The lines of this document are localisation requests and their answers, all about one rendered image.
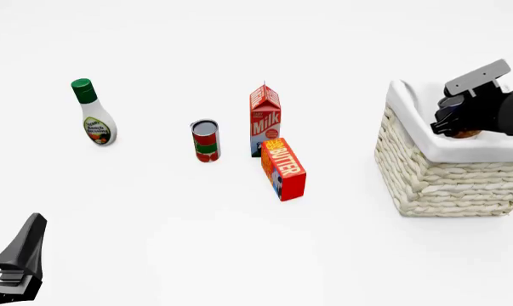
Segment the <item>red orange butter box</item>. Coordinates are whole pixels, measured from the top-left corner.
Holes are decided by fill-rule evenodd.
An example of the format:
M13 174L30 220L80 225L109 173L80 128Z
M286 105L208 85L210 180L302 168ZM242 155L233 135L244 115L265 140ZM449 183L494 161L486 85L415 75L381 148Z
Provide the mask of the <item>red orange butter box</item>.
M281 201L304 194L306 171L284 138L263 142L261 165Z

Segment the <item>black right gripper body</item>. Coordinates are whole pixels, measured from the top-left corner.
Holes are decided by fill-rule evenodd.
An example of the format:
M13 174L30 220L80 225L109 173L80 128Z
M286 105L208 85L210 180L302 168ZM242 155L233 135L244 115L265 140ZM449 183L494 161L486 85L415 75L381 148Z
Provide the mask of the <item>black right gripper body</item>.
M438 101L436 121L430 127L434 134L460 135L468 132L498 132L499 95L471 97L461 94Z

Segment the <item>red green labelled tin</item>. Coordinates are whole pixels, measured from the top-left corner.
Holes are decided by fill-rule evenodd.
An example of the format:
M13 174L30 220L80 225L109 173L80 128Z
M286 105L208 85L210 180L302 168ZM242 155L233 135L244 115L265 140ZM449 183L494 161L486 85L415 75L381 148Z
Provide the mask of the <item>red green labelled tin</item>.
M211 119L200 119L191 124L191 133L197 159L215 162L220 157L219 126Z

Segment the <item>red white milk carton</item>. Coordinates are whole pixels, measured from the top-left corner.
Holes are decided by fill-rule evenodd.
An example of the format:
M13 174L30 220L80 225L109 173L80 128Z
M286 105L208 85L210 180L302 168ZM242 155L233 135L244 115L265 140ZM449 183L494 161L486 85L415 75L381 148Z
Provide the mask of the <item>red white milk carton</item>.
M278 93L263 84L249 96L250 150L261 157L263 142L280 137L281 104Z

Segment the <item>grey plate on black stalk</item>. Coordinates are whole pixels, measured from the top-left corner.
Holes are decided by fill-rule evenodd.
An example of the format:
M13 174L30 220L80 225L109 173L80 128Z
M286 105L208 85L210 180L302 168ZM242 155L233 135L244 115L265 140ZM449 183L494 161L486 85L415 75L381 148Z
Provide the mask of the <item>grey plate on black stalk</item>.
M445 83L444 94L446 97L469 94L474 98L477 96L476 91L481 91L482 88L489 86L499 88L498 78L510 71L511 68L504 59L495 60L493 63L448 81Z

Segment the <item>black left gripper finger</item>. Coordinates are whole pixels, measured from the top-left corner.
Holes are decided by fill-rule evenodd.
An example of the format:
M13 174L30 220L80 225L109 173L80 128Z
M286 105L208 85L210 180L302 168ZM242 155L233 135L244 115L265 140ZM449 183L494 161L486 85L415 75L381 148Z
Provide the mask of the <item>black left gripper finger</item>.
M22 273L43 278L42 246L47 219L33 213L17 236L0 253L1 273Z

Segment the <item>woven basket with white liner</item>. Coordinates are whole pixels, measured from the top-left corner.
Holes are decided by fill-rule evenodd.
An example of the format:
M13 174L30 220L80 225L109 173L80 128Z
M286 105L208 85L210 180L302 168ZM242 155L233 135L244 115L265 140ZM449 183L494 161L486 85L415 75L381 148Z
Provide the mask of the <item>woven basket with white liner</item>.
M513 137L435 135L435 82L390 82L374 157L406 217L487 217L513 211Z

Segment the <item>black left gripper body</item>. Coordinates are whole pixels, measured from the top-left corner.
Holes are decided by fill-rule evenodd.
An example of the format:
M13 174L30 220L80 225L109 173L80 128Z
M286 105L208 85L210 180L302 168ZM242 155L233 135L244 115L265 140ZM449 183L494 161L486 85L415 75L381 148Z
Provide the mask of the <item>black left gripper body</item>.
M42 281L34 275L7 274L13 280L0 279L0 303L17 303L35 300Z

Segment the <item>ranch dressing bottle green cap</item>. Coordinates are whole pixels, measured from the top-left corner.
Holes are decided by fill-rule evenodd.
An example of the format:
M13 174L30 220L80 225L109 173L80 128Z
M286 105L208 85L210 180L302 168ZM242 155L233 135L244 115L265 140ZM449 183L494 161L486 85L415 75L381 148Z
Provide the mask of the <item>ranch dressing bottle green cap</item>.
M94 86L88 78L79 78L71 88L83 111L83 129L100 146L111 145L117 137L117 126L100 103Z

